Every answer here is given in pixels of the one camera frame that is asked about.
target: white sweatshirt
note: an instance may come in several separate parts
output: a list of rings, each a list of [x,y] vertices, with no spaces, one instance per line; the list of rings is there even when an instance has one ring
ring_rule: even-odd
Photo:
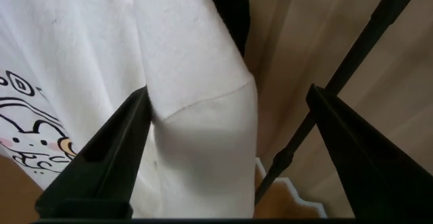
[[[0,148],[43,189],[146,83],[135,216],[251,217],[256,89],[212,0],[0,0]]]

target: cartoon cat face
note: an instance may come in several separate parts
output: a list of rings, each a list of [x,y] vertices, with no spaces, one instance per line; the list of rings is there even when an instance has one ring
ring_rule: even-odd
[[[60,173],[76,156],[59,121],[18,98],[0,98],[0,144],[35,174]]]

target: beige curtain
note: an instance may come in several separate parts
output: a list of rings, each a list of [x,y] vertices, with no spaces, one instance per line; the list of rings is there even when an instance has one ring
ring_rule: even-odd
[[[269,167],[380,0],[250,0],[246,63],[259,91],[258,155]],[[339,94],[400,149],[433,173],[433,0],[412,0]],[[300,195],[351,217],[317,128],[283,174]]]

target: white edge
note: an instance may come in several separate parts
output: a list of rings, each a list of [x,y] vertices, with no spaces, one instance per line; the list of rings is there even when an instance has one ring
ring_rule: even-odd
[[[262,177],[265,177],[266,171],[265,171],[265,168],[264,168],[260,158],[256,158],[256,165],[258,166],[258,170],[260,171],[260,174],[262,175]],[[303,206],[316,208],[317,212],[319,213],[320,218],[327,218],[327,215],[326,215],[326,212],[325,212],[323,205],[321,203],[305,201],[302,198],[300,198],[298,191],[293,186],[293,183],[290,181],[290,179],[288,177],[278,177],[278,178],[276,178],[275,182],[276,183],[278,183],[278,182],[285,183],[296,203],[303,205]]]

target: black pole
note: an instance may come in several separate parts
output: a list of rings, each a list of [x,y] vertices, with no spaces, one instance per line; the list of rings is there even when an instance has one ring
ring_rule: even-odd
[[[386,29],[397,19],[411,0],[381,0],[370,17],[370,21],[363,29],[358,39],[350,48],[343,62],[326,85],[326,91],[337,95],[350,79],[352,74],[373,49]],[[262,198],[272,182],[290,166],[293,161],[294,152],[298,149],[305,137],[314,127],[315,121],[309,112],[301,125],[290,139],[287,146],[278,152],[269,172],[256,190],[255,204]]]

